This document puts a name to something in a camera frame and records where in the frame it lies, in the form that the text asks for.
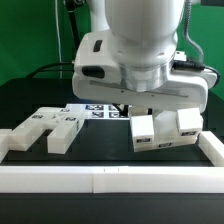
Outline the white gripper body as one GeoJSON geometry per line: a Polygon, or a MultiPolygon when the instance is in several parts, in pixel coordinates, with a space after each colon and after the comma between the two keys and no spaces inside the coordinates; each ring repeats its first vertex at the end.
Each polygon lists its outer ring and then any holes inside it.
{"type": "Polygon", "coordinates": [[[137,92],[115,83],[103,83],[74,74],[72,88],[74,94],[81,99],[166,111],[198,108],[203,113],[207,105],[208,90],[216,82],[217,75],[209,69],[200,73],[174,70],[161,87],[137,92]]]}

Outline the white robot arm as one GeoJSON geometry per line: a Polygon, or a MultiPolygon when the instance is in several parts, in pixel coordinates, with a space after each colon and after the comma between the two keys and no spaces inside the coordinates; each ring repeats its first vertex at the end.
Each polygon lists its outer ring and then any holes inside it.
{"type": "Polygon", "coordinates": [[[74,94],[157,110],[203,112],[217,75],[176,58],[185,2],[105,0],[109,28],[83,37],[74,64],[74,94]]]}

